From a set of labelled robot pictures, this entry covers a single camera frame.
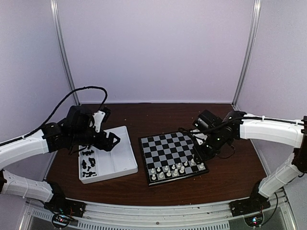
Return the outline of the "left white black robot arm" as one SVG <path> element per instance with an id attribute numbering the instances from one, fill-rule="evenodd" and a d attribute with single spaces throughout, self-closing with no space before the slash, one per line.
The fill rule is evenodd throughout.
<path id="1" fill-rule="evenodd" d="M 0 145 L 0 193 L 50 202 L 56 211 L 64 213 L 69 209 L 69 202 L 57 184 L 21 177 L 7 171 L 6 167 L 36 155 L 69 150 L 74 146 L 111 151 L 119 142 L 117 135 L 101 130 L 99 125 L 75 128 L 57 123 L 47 124 L 29 136 L 3 142 Z"/>

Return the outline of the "white king piece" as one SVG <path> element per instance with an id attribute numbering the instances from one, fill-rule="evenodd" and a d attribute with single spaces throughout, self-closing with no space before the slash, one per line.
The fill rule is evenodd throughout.
<path id="1" fill-rule="evenodd" d="M 184 174 L 185 173 L 185 166 L 181 166 L 180 170 L 179 170 L 180 174 Z"/>

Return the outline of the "white compartment tray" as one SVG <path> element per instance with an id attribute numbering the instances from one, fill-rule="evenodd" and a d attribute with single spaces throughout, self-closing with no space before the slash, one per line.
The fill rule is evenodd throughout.
<path id="1" fill-rule="evenodd" d="M 79 146 L 79 153 L 84 149 L 93 148 L 97 160 L 97 176 L 82 180 L 79 171 L 79 180 L 83 184 L 109 180 L 138 172 L 138 164 L 134 156 L 127 127 L 119 126 L 107 129 L 106 132 L 112 132 L 120 138 L 120 143 L 111 151 L 99 150 L 93 146 Z"/>

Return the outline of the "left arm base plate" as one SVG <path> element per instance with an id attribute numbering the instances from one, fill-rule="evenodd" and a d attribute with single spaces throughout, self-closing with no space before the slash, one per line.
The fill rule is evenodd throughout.
<path id="1" fill-rule="evenodd" d="M 64 214 L 69 217 L 82 218 L 86 204 L 80 201 L 66 199 L 63 203 L 45 202 L 44 207 L 51 212 Z"/>

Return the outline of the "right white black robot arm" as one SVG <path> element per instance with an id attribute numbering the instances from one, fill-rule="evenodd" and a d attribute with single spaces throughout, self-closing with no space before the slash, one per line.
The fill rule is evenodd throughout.
<path id="1" fill-rule="evenodd" d="M 250 140 L 267 176 L 254 185 L 246 208 L 257 211 L 277 190 L 307 172 L 307 118 L 280 119 L 230 111 L 225 118 L 204 110 L 193 122 L 197 161 L 218 155 L 225 144 Z"/>

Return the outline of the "black white chess board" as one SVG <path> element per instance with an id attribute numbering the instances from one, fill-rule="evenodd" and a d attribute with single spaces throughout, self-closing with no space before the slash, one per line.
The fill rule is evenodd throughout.
<path id="1" fill-rule="evenodd" d="M 180 132 L 159 134 L 154 136 L 139 138 L 140 150 L 142 153 L 144 170 L 147 176 L 149 186 L 164 184 L 175 180 L 189 178 L 209 172 L 207 165 L 204 163 L 204 168 L 200 169 L 199 165 L 194 161 L 193 141 L 190 137 L 184 136 Z M 194 166 L 190 165 L 191 160 L 195 162 Z M 185 167 L 185 173 L 180 174 L 180 168 L 177 168 L 177 164 L 181 163 L 184 166 L 184 162 L 188 162 L 188 166 Z M 175 164 L 178 169 L 178 176 L 173 176 L 171 166 Z M 160 172 L 165 173 L 165 166 L 169 167 L 168 171 L 171 171 L 172 176 L 170 178 L 158 179 Z M 151 173 L 151 169 L 155 168 L 155 173 Z M 155 175 L 156 180 L 152 180 L 151 176 Z"/>

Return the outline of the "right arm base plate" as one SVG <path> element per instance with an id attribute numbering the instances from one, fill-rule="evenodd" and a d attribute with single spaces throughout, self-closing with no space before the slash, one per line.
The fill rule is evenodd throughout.
<path id="1" fill-rule="evenodd" d="M 264 209 L 270 208 L 271 204 L 268 200 L 261 201 L 254 198 L 246 198 L 235 200 L 229 203 L 233 217 L 247 215 L 255 212 L 261 212 Z"/>

